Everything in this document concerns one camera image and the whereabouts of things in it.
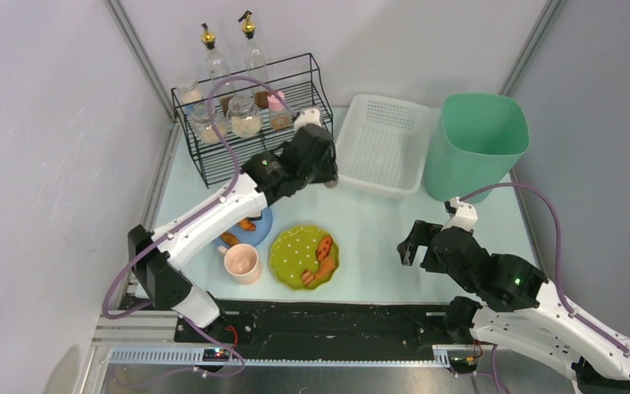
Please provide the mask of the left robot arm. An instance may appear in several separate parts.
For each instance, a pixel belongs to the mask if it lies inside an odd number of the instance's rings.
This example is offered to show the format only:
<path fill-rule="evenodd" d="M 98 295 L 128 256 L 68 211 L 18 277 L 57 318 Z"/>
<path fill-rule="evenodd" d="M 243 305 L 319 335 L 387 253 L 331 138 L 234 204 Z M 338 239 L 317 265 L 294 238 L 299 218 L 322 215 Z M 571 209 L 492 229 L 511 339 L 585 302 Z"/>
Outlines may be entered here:
<path fill-rule="evenodd" d="M 334 181 L 336 171 L 331 132 L 307 123 L 279 153 L 254 155 L 229 184 L 183 216 L 154 230 L 134 227 L 128 234 L 131 270 L 153 307 L 173 310 L 198 328 L 211 325 L 221 316 L 221 309 L 187 278 L 187 263 L 240 220 L 309 184 Z"/>

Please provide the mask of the oil bottle gold spout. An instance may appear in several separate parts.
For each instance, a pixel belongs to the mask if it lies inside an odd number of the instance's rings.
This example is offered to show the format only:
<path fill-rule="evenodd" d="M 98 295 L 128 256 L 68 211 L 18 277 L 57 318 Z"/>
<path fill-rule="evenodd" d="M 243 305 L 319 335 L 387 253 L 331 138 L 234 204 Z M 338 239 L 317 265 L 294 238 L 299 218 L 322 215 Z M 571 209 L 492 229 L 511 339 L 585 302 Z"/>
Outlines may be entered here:
<path fill-rule="evenodd" d="M 269 76 L 267 72 L 266 55 L 256 39 L 256 25 L 252 21 L 252 15 L 253 13 L 250 10 L 246 10 L 238 19 L 238 22 L 241 24 L 241 31 L 246 38 L 243 50 L 243 61 L 248 77 L 267 82 Z M 253 82 L 250 82 L 250 84 L 251 94 L 257 107 L 260 109 L 268 109 L 268 91 L 261 85 L 257 85 Z"/>
<path fill-rule="evenodd" d="M 231 68 L 228 58 L 218 49 L 216 36 L 208 28 L 206 23 L 202 23 L 201 41 L 206 48 L 206 67 L 209 77 L 214 84 L 219 84 L 217 90 L 219 104 L 224 115 L 229 111 L 229 103 L 236 96 L 236 87 L 232 81 L 227 79 L 231 76 Z"/>

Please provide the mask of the green dotted plate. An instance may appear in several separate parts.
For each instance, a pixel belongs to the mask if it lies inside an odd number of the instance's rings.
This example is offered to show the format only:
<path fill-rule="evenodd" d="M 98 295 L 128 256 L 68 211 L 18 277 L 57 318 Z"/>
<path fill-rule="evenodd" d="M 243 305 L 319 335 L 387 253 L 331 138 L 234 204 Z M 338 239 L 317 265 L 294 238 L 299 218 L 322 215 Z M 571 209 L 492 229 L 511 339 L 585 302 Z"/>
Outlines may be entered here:
<path fill-rule="evenodd" d="M 326 278 L 306 287 L 301 281 L 301 275 L 307 269 L 312 272 L 318 270 L 316 250 L 320 240 L 330 235 L 333 238 L 331 257 L 336 267 Z M 316 225 L 296 225 L 283 231 L 272 243 L 268 255 L 268 265 L 274 278 L 281 284 L 295 291 L 314 291 L 329 282 L 337 273 L 340 266 L 340 247 L 331 233 Z"/>

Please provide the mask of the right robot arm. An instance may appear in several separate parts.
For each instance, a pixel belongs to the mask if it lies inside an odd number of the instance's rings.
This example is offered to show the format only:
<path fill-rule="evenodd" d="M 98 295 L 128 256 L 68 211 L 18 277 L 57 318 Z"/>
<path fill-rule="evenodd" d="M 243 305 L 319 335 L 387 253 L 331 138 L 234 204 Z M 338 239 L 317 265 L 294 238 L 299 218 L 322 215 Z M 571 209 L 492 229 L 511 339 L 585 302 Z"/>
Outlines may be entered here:
<path fill-rule="evenodd" d="M 630 337 L 591 315 L 569 313 L 555 283 L 512 254 L 491 254 L 464 229 L 417 220 L 397 245 L 410 266 L 418 248 L 429 273 L 446 274 L 467 295 L 443 318 L 456 342 L 489 342 L 538 361 L 571 380 L 581 393 L 630 393 Z"/>

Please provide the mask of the pink lid spice bottle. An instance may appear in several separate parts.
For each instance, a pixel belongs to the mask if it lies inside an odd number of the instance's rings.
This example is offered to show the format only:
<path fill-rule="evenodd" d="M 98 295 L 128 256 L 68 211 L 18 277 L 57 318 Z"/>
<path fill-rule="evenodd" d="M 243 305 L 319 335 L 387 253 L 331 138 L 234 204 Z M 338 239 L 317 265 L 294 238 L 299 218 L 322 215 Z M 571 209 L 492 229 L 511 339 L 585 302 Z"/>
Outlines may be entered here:
<path fill-rule="evenodd" d="M 280 90 L 267 96 L 269 121 L 274 131 L 284 130 L 293 125 L 292 116 L 281 101 L 284 97 Z"/>

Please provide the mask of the glass jar beige powder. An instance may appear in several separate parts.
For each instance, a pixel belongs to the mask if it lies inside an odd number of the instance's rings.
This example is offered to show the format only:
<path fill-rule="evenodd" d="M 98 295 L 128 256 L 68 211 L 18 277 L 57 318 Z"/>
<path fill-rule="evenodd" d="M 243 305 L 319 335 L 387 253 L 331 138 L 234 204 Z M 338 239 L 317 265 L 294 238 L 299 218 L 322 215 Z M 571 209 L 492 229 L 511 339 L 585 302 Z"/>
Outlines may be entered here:
<path fill-rule="evenodd" d="M 199 103 L 195 105 L 190 112 L 189 119 L 194 135 L 203 144 L 220 143 L 220 138 L 214 131 L 212 123 L 209 119 L 211 115 L 213 115 L 213 122 L 215 123 L 219 134 L 226 137 L 229 133 L 229 127 L 222 110 L 217 110 L 216 108 L 209 109 L 205 103 Z"/>

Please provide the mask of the blue label spice jar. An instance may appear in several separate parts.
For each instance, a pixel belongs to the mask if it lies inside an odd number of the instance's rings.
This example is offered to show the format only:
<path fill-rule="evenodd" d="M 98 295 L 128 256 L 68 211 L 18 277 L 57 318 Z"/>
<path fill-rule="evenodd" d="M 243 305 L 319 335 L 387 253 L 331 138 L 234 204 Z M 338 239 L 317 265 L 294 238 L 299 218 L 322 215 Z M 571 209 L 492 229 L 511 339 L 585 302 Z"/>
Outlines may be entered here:
<path fill-rule="evenodd" d="M 187 74 L 177 76 L 176 96 L 183 105 L 195 105 L 203 99 L 198 81 Z"/>

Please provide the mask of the glass jar clamp lid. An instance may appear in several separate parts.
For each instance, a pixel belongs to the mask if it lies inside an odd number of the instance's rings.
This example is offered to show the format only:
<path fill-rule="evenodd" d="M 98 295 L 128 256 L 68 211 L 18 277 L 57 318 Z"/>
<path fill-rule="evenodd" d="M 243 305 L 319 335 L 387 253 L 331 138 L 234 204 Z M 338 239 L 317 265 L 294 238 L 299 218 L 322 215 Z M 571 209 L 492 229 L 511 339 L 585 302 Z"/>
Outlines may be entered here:
<path fill-rule="evenodd" d="M 228 103 L 232 132 L 240 138 L 256 136 L 263 127 L 258 106 L 251 98 L 235 96 Z"/>

